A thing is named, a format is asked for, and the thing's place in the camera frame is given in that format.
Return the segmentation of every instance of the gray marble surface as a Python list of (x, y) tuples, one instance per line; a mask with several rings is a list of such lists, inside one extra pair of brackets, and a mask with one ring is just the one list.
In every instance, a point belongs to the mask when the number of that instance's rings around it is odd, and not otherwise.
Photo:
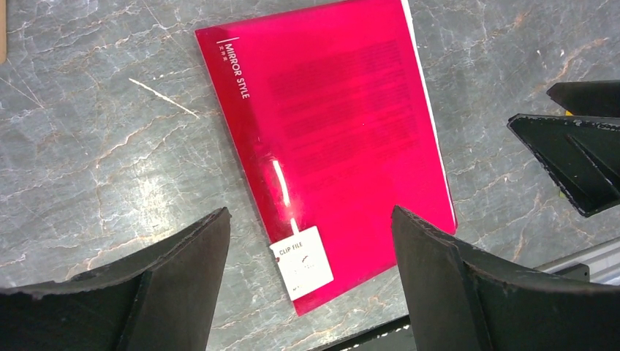
[[(405, 314), (393, 269), (295, 316), (194, 39), (314, 3), (8, 0), (0, 287), (65, 280), (226, 205), (209, 350), (307, 350)], [(505, 124), (561, 113), (545, 95), (555, 82), (620, 78), (620, 4), (419, 0), (412, 11), (458, 236), (528, 266), (618, 236), (620, 208), (579, 217)]]

